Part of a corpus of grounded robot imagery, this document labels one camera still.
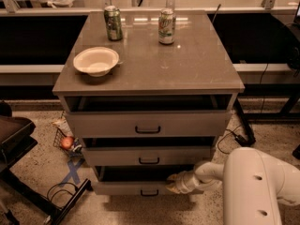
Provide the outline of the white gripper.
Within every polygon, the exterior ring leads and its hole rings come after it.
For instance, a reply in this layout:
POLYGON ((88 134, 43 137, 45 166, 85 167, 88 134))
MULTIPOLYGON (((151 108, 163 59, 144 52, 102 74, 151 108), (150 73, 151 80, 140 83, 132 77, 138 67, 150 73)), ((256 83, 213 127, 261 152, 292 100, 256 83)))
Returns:
POLYGON ((167 181, 175 181, 175 186, 166 186, 166 189, 175 194, 188 194, 200 185, 200 180, 196 177, 193 171, 183 171, 179 174, 171 174, 168 176, 167 181))

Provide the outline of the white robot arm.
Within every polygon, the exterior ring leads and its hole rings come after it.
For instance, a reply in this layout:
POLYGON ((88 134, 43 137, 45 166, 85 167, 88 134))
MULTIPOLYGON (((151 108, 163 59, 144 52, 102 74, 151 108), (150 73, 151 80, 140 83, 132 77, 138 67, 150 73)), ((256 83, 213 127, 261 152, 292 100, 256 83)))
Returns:
POLYGON ((233 150, 223 164, 200 161, 167 181, 176 194, 223 187, 224 225, 282 225, 278 206, 300 204, 300 170, 254 148, 233 150))

